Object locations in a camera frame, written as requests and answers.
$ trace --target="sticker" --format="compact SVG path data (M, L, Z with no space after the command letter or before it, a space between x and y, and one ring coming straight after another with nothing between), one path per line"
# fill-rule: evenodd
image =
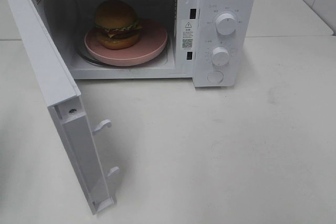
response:
M194 31L197 22L194 19L184 19L181 22L181 48L192 50L194 47Z

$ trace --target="microwave door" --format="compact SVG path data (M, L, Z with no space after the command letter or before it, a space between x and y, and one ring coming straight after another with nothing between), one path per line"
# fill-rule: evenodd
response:
M8 0L48 111L95 214L113 204L93 140L93 134L110 126L110 121L90 127L81 93L33 1L36 0ZM114 167L106 173L110 176L118 170Z

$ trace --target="power knob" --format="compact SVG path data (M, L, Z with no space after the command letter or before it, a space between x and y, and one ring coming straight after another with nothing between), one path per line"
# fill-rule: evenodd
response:
M215 66L224 66L228 64L230 60L230 54L224 47L217 47L212 51L211 61Z
M222 35L229 35L236 30L237 18L236 15L227 12L220 14L216 19L217 31Z

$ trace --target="qr code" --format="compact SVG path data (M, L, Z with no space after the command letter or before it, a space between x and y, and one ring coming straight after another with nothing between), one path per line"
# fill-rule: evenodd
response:
M192 48L193 39L182 39L182 48Z

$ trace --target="microwave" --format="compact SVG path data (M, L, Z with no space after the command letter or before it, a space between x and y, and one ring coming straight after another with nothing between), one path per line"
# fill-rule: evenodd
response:
M254 0L120 0L139 17L161 24L166 44L135 66L97 61L85 47L94 11L106 0L8 0L48 111L93 214L114 204L74 79L191 78L195 87L232 86Z

